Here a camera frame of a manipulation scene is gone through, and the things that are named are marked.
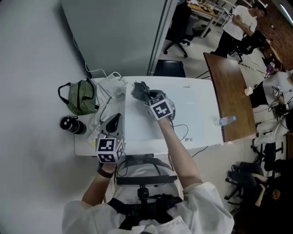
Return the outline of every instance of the bracelet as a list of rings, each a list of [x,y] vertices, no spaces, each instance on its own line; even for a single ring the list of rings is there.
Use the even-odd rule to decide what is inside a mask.
[[[114,174],[114,172],[112,172],[112,173],[108,173],[108,172],[104,171],[104,170],[102,169],[101,166],[98,167],[97,172],[98,172],[101,176],[103,176],[103,177],[105,177],[105,178],[109,178],[109,179],[111,179],[112,176],[113,176],[113,174]]]

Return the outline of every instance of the floor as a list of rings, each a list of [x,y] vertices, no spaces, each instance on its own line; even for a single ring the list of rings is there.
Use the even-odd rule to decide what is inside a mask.
[[[188,54],[188,58],[184,58],[181,51],[177,47],[173,46],[168,50],[167,55],[162,52],[160,59],[182,61],[186,77],[195,78],[208,70],[203,53],[209,53],[217,48],[221,34],[222,29],[213,26],[211,32],[207,35],[206,38],[201,39],[196,37],[191,42],[190,46],[183,45]],[[164,47],[166,47],[168,43],[169,41],[165,41]],[[251,69],[249,69],[247,67],[240,66],[247,86],[254,87],[255,84],[259,84],[264,79],[262,73],[255,71],[256,69],[264,72],[266,71],[266,67],[261,57],[262,54],[257,49],[255,49],[251,55],[243,56],[242,63],[251,67]],[[238,56],[235,55],[229,58],[237,60]],[[260,106],[254,109],[254,112],[259,112],[266,108],[266,106]],[[272,118],[273,114],[267,110],[255,114],[255,122],[262,122]],[[284,151],[286,151],[285,137],[277,141],[277,147],[279,148],[281,146],[282,141],[284,143]],[[256,155],[250,146],[251,140],[223,146],[210,146],[194,157],[199,167],[203,181],[210,181],[217,187],[224,206],[228,210],[232,210],[234,206],[228,204],[227,201],[224,200],[224,197],[228,195],[234,189],[234,187],[225,182],[227,171],[230,170],[232,164],[237,164],[241,161],[252,162],[255,159]],[[194,155],[201,150],[202,149],[192,150],[190,151],[190,154]],[[286,152],[282,154],[281,152],[278,152],[276,158],[284,159],[285,153]],[[166,155],[158,156],[158,158],[168,163],[168,158]],[[111,198],[112,191],[114,191],[113,182],[111,190],[109,189],[107,191],[107,200]]]

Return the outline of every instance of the hand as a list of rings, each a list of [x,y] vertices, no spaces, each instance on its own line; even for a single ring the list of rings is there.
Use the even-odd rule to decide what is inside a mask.
[[[108,173],[112,173],[116,168],[116,163],[104,163],[102,169]]]
[[[262,191],[266,190],[266,187],[263,184],[260,184]]]

